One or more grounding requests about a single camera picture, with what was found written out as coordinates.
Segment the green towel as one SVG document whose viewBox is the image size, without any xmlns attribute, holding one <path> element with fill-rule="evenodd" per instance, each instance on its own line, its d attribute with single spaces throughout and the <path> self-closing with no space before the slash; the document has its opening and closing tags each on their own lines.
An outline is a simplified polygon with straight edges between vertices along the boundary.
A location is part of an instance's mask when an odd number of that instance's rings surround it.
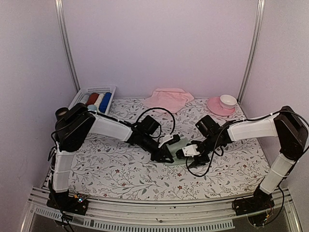
<svg viewBox="0 0 309 232">
<path fill-rule="evenodd" d="M 184 155 L 178 154 L 177 152 L 179 150 L 182 150 L 183 147 L 187 146 L 187 144 L 189 144 L 189 140 L 187 138 L 181 138 L 180 141 L 168 145 L 167 144 L 167 148 L 170 151 L 172 158 L 174 160 L 173 163 L 165 163 L 166 166 L 176 166 L 176 165 L 183 165 L 186 162 L 186 157 Z"/>
</svg>

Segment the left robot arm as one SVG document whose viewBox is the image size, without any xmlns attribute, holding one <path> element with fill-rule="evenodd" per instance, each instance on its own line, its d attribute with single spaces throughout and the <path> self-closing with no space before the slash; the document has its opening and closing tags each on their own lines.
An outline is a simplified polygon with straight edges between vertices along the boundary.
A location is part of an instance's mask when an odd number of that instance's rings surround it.
<svg viewBox="0 0 309 232">
<path fill-rule="evenodd" d="M 155 141 L 152 134 L 160 128 L 160 124 L 151 116 L 135 123 L 121 121 L 98 111 L 89 110 L 85 104 L 78 103 L 71 109 L 59 108 L 55 112 L 55 130 L 51 133 L 54 140 L 52 161 L 52 177 L 49 187 L 53 202 L 62 210 L 72 205 L 69 194 L 69 175 L 73 157 L 83 145 L 90 133 L 117 139 L 130 145 L 137 145 L 150 153 L 151 160 L 160 163 L 173 163 L 173 157 L 167 143 L 173 139 L 170 133 Z"/>
</svg>

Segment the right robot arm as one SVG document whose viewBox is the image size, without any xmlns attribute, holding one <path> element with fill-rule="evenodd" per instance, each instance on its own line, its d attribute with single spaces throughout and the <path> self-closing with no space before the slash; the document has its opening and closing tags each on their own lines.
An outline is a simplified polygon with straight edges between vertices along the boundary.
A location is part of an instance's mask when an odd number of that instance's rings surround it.
<svg viewBox="0 0 309 232">
<path fill-rule="evenodd" d="M 309 123 L 290 106 L 265 116 L 216 123 L 209 115 L 196 123 L 204 136 L 201 142 L 191 142 L 182 148 L 186 158 L 195 160 L 214 155 L 216 149 L 243 140 L 256 139 L 260 143 L 270 139 L 277 142 L 278 152 L 266 176 L 250 199 L 254 211 L 261 210 L 268 203 L 268 198 L 286 179 L 299 159 L 309 149 Z"/>
</svg>

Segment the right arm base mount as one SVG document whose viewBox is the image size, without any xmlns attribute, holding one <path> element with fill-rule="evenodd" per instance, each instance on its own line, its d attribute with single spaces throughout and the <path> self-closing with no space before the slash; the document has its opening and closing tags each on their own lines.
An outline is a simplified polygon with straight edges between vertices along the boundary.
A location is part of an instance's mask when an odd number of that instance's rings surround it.
<svg viewBox="0 0 309 232">
<path fill-rule="evenodd" d="M 285 196 L 282 189 L 279 189 L 282 195 L 282 202 L 279 211 L 274 213 L 274 200 L 272 195 L 263 195 L 262 193 L 254 193 L 249 198 L 236 198 L 232 202 L 232 209 L 237 216 L 252 214 L 247 216 L 248 222 L 255 228 L 265 227 L 275 221 L 281 214 L 284 206 Z"/>
</svg>

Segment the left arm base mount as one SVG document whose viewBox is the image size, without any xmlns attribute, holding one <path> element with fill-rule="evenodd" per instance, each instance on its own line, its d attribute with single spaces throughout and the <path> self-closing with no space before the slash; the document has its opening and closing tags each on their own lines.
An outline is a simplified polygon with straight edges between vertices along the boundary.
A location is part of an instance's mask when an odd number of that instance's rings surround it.
<svg viewBox="0 0 309 232">
<path fill-rule="evenodd" d="M 85 216 L 89 201 L 71 197 L 67 192 L 49 193 L 49 198 L 46 205 L 50 208 L 57 209 L 61 212 L 73 213 Z"/>
</svg>

